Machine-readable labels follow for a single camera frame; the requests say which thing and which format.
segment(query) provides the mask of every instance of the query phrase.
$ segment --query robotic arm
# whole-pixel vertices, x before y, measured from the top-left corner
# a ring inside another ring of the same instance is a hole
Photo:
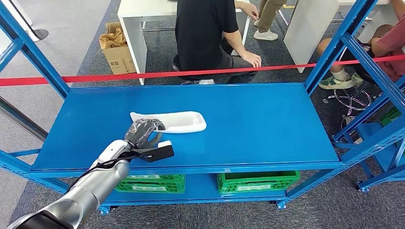
[[[125,134],[125,140],[113,141],[98,159],[54,203],[13,222],[7,229],[76,229],[104,202],[117,184],[129,175],[134,158],[149,162],[174,155],[170,141],[161,142],[158,133],[148,142],[153,130],[164,130],[158,119],[139,119]]]

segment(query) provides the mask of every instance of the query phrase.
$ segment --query person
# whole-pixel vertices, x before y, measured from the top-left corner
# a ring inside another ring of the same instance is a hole
[[[360,43],[369,56],[384,57],[405,53],[405,3],[402,0],[390,0],[399,22],[395,25],[382,25],[378,27],[369,43]],[[317,52],[321,55],[330,42],[330,38],[321,41]],[[353,54],[345,48],[338,58],[339,61],[355,60]],[[377,62],[377,65],[396,82],[405,74],[405,60]],[[343,65],[334,65],[330,68],[332,77],[322,80],[319,87],[323,89],[347,89],[359,85],[362,79],[359,75],[367,74],[361,64],[350,65],[356,74],[349,76]]]
[[[270,31],[270,25],[276,17],[277,11],[287,3],[287,0],[261,0],[259,19],[254,23],[257,31],[253,35],[258,40],[274,41],[278,38],[276,33]]]
[[[178,0],[176,42],[182,71],[261,67],[260,56],[248,52],[243,44],[235,8],[257,19],[253,4],[234,0]],[[239,56],[231,56],[235,50]],[[255,72],[228,73],[228,83],[248,83]],[[188,79],[212,79],[212,75]]]

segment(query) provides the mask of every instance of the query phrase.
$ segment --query black t-shirt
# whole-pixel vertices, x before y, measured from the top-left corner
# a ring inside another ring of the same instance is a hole
[[[234,0],[178,0],[176,41],[181,70],[219,66],[222,32],[238,30]]]

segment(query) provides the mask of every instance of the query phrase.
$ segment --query red rope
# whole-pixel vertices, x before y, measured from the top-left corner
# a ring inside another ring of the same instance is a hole
[[[400,61],[405,60],[405,54],[397,56],[377,57],[373,59],[375,62],[385,61]],[[333,65],[348,65],[359,63],[358,60],[354,61],[340,61],[335,62]],[[62,79],[66,83],[77,82],[96,82],[96,81],[115,81],[115,80],[130,80],[139,78],[161,78],[161,77],[174,77],[174,76],[188,76],[188,75],[204,75],[204,74],[220,74],[220,73],[239,73],[251,71],[268,71],[268,70],[281,70],[293,68],[308,68],[314,67],[316,63],[297,64],[297,65],[278,65],[267,66],[260,68],[237,68],[237,69],[216,69],[216,70],[203,70],[203,71],[186,71],[186,72],[162,72],[162,73],[129,73],[121,75],[78,75],[78,76],[63,76]],[[37,85],[48,84],[48,81],[43,77],[23,77],[23,78],[3,78],[0,79],[0,86],[18,86],[18,85]]]

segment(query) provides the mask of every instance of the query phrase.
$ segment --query green plastic crate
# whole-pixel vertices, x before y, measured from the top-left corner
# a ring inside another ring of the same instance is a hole
[[[131,180],[168,180],[174,182],[181,182],[184,179],[184,175],[131,175],[128,176],[126,179]]]
[[[117,192],[178,193],[185,191],[185,175],[158,175],[160,177],[132,177],[122,180],[116,187]]]
[[[217,175],[221,194],[285,190],[301,176],[299,171],[220,173]]]
[[[399,116],[401,116],[401,112],[399,112],[396,107],[393,107],[388,110],[383,116],[381,116],[380,123],[381,125],[386,126]]]

